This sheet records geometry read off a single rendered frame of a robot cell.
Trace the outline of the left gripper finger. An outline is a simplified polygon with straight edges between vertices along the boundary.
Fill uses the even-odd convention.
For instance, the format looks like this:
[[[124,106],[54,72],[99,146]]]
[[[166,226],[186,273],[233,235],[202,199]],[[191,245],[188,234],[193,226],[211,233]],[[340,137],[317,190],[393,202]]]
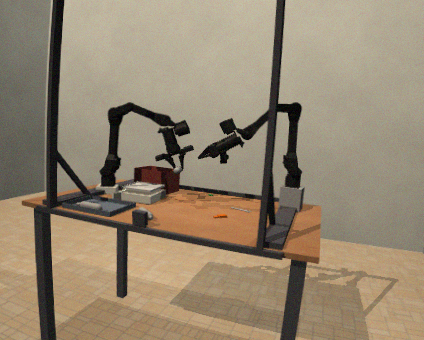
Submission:
[[[180,160],[180,164],[181,164],[182,169],[184,169],[184,155],[186,155],[186,153],[179,155],[179,160]]]
[[[172,158],[169,158],[169,159],[166,159],[166,160],[172,165],[173,168],[176,168],[175,163],[173,161],[173,157]]]

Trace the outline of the white digital scale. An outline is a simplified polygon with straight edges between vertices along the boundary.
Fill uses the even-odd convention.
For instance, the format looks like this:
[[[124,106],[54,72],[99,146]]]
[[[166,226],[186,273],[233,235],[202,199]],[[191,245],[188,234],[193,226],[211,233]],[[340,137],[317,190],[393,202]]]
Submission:
[[[118,199],[118,200],[152,204],[166,197],[166,190],[160,189],[163,187],[165,187],[164,184],[155,184],[155,183],[147,183],[147,182],[138,181],[128,185],[121,186],[121,189],[125,189],[125,190],[116,192],[118,194],[113,193],[112,198]]]

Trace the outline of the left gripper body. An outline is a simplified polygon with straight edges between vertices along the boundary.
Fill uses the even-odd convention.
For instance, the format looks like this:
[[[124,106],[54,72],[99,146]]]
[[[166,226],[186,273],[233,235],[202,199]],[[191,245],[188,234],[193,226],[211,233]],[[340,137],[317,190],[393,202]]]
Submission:
[[[173,139],[170,139],[170,140],[166,140],[165,141],[165,145],[166,145],[166,147],[167,147],[167,152],[168,152],[168,154],[160,154],[160,155],[157,155],[156,157],[155,157],[155,159],[156,159],[156,162],[157,161],[160,161],[160,160],[163,160],[163,159],[169,159],[169,158],[171,158],[171,156],[173,156],[173,155],[176,155],[176,154],[180,154],[180,155],[182,155],[182,154],[185,154],[185,152],[189,152],[189,151],[192,151],[192,150],[194,150],[194,148],[193,148],[193,146],[192,145],[189,145],[189,146],[186,146],[186,147],[183,147],[183,149],[181,149],[181,150],[179,150],[179,146],[178,146],[178,143],[177,143],[177,140],[176,140],[176,138],[173,138]],[[192,147],[192,148],[191,148]],[[178,151],[178,152],[175,152],[175,151]],[[179,152],[180,151],[180,152]],[[171,152],[173,152],[173,154],[170,154]],[[175,153],[175,154],[174,154]],[[165,157],[165,158],[164,158]]]

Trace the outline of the grey gas cylinder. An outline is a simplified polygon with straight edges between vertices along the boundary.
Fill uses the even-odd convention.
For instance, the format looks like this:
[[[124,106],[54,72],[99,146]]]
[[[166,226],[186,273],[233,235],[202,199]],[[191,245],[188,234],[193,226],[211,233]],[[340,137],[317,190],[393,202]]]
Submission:
[[[87,207],[87,208],[93,208],[93,209],[102,210],[102,205],[96,204],[96,203],[92,203],[92,202],[85,202],[85,201],[82,201],[81,203],[78,203],[77,202],[77,206],[82,206],[82,207]]]
[[[148,220],[153,220],[153,214],[149,210],[144,207],[140,207],[138,210],[148,211]]]
[[[178,167],[176,167],[176,168],[174,168],[174,170],[173,170],[173,172],[175,173],[175,174],[179,174],[180,172],[182,172],[183,171],[183,169],[182,169],[182,167],[181,166],[178,166]]]

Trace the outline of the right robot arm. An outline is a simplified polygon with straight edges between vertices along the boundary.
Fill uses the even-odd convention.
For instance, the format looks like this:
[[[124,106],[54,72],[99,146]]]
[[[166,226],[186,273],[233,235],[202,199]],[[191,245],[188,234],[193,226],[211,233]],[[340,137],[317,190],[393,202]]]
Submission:
[[[288,113],[288,118],[289,118],[290,144],[289,144],[289,136],[288,136],[288,151],[287,151],[288,155],[287,154],[284,155],[286,157],[286,162],[284,161],[284,166],[286,165],[286,169],[288,171],[287,176],[285,177],[285,187],[299,188],[302,171],[298,167],[296,146],[297,146],[298,121],[301,115],[302,106],[297,102],[294,102],[292,104],[278,104],[277,112],[279,111],[280,112],[287,111],[284,113]],[[243,144],[245,142],[242,142],[241,138],[237,137],[234,130],[236,130],[237,133],[240,134],[244,140],[250,140],[258,131],[258,129],[267,122],[267,119],[268,119],[268,111],[265,112],[258,120],[256,120],[254,123],[252,123],[251,125],[247,126],[244,129],[236,128],[232,118],[219,123],[219,125],[223,133],[228,135],[226,139],[231,148],[237,145],[240,145],[241,147],[243,147]],[[229,134],[231,133],[232,135],[229,136]],[[226,151],[228,150],[219,151],[220,164],[227,163],[227,159],[229,159],[229,155],[226,154]],[[225,154],[226,154],[226,157],[225,157]]]

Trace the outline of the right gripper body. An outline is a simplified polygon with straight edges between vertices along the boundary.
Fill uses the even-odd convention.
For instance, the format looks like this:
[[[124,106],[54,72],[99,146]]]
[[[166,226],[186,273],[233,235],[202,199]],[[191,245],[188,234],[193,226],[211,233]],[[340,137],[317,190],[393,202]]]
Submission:
[[[214,145],[216,146],[216,148],[215,148]],[[219,156],[219,151],[231,149],[226,138],[224,138],[224,139],[222,139],[218,142],[215,142],[215,143],[209,145],[208,147],[209,147],[209,150],[210,150],[210,152],[211,152],[211,154],[214,158]],[[217,152],[217,150],[218,150],[218,152]]]

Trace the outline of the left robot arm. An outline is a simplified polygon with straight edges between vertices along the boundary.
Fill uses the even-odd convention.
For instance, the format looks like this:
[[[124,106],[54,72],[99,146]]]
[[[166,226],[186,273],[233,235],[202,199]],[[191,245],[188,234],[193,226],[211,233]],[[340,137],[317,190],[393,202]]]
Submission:
[[[168,115],[152,112],[143,107],[135,105],[134,103],[131,103],[131,102],[118,106],[114,109],[113,108],[110,108],[108,110],[108,120],[110,123],[108,155],[106,157],[104,167],[100,170],[101,186],[103,187],[113,187],[115,185],[116,177],[113,177],[113,175],[114,173],[116,173],[116,170],[118,170],[119,167],[121,166],[121,163],[120,163],[121,158],[118,157],[117,152],[118,152],[119,126],[122,122],[123,115],[126,115],[132,111],[153,120],[155,123],[157,123],[160,126],[174,126],[173,128],[170,128],[169,130],[168,130],[168,127],[163,129],[159,128],[159,131],[157,133],[163,134],[164,141],[176,138],[175,134],[178,136],[183,136],[190,133],[190,129],[188,124],[186,123],[186,120],[183,120],[179,123],[175,123],[171,120],[170,116]],[[127,112],[123,113],[123,111],[127,111]],[[111,174],[109,174],[109,171],[111,171]]]

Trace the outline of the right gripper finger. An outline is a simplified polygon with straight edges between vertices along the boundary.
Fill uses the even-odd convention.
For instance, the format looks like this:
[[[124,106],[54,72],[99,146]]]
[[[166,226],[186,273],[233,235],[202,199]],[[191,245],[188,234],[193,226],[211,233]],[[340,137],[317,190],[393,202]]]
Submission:
[[[212,158],[214,158],[213,156],[212,156],[212,154],[211,154],[211,152],[210,152],[210,150],[209,150],[209,147],[207,147],[199,156],[198,156],[198,159],[202,159],[202,158],[206,158],[206,157],[212,157]]]

